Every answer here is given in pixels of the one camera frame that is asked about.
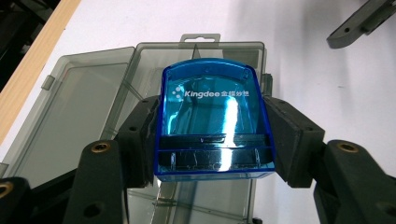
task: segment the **metal screw hole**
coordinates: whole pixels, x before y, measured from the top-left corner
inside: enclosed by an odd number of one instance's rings
[[[104,205],[102,203],[90,204],[84,209],[84,217],[97,217],[102,213],[103,209]]]
[[[91,151],[95,153],[99,153],[99,152],[107,151],[109,149],[110,149],[109,143],[98,143],[91,148]]]
[[[338,148],[344,150],[345,152],[358,152],[359,151],[357,147],[352,146],[347,143],[340,143],[337,146],[338,146]]]
[[[381,212],[390,215],[391,217],[396,217],[396,206],[391,203],[379,202],[376,207],[381,210]]]

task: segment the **kingdee logo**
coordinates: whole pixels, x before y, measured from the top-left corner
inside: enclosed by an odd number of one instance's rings
[[[172,94],[176,98],[180,98],[183,93],[180,87],[176,87]],[[185,91],[184,97],[196,97],[202,99],[204,97],[224,97],[224,96],[248,96],[248,91]]]

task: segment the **white background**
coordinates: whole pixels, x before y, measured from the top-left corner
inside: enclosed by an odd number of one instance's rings
[[[82,0],[2,147],[9,148],[61,56],[216,33],[224,42],[262,41],[274,96],[322,127],[326,142],[358,143],[396,176],[396,16],[345,49],[326,43],[364,2]],[[265,177],[258,181],[254,217],[264,223],[318,223],[312,189],[290,189],[277,175]]]

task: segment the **wooden edge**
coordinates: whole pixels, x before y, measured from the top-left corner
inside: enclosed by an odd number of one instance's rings
[[[63,0],[0,93],[0,143],[21,111],[64,28],[81,0]]]

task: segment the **blue plastic device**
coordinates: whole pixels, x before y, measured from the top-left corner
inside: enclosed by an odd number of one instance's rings
[[[271,174],[274,141],[254,69],[195,59],[163,70],[154,174],[161,181]]]

